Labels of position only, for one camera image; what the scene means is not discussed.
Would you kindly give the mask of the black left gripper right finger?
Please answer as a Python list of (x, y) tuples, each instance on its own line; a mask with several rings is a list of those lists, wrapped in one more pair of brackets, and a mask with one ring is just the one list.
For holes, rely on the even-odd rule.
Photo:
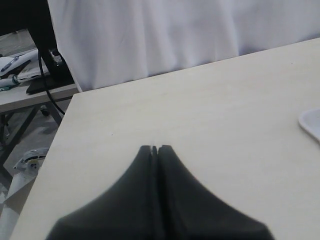
[(185, 167), (170, 145), (158, 150), (159, 197), (168, 240), (272, 240), (268, 227), (226, 204)]

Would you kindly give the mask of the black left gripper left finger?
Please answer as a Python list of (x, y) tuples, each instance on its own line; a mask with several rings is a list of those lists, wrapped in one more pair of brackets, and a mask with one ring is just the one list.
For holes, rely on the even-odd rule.
[(48, 240), (156, 240), (156, 148), (141, 146), (124, 174), (103, 194), (60, 218)]

